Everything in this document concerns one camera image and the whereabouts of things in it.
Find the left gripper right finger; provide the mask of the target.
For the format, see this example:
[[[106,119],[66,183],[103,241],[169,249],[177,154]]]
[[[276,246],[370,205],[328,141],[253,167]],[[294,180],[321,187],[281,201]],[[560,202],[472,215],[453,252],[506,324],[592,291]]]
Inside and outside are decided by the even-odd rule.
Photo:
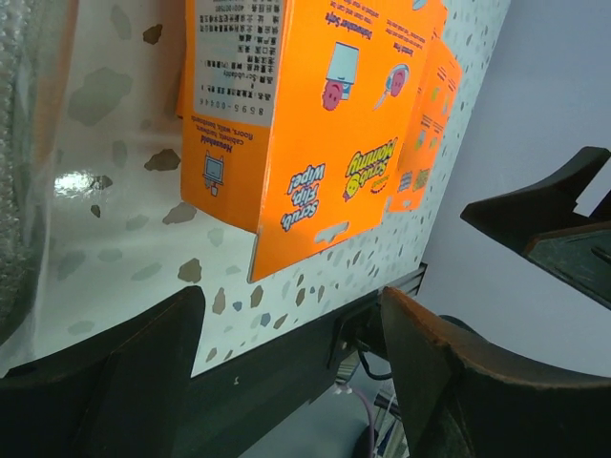
[[[508,351],[395,288],[381,315],[410,456],[609,456],[609,378]]]

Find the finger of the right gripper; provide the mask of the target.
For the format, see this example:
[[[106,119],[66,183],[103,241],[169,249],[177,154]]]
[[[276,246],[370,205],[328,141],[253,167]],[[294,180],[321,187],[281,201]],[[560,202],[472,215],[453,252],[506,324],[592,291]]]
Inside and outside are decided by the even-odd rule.
[[[508,194],[468,204],[460,217],[507,248],[525,248],[542,234],[610,221],[606,196],[588,216],[575,212],[577,199],[610,159],[602,147],[581,148],[553,174]]]
[[[536,236],[522,256],[610,309],[609,221]]]

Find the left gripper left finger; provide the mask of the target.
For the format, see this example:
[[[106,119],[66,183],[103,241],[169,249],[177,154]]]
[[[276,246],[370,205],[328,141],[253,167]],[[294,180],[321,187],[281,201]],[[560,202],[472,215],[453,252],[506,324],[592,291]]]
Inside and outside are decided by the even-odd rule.
[[[205,312],[188,286],[1,380],[4,457],[169,457]]]

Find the orange sponge pack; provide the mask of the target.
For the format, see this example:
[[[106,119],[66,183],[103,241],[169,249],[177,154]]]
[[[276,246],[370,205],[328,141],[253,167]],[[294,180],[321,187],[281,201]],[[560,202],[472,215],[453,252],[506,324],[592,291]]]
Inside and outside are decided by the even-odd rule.
[[[260,281],[378,225],[440,1],[189,1],[182,198]]]

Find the silver scrubber pack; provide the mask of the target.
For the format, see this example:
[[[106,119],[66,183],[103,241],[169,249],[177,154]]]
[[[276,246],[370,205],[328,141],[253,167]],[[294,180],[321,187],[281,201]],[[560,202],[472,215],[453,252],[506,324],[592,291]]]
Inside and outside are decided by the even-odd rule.
[[[1,4],[1,339],[31,312],[52,198],[55,137],[73,55],[76,1]]]

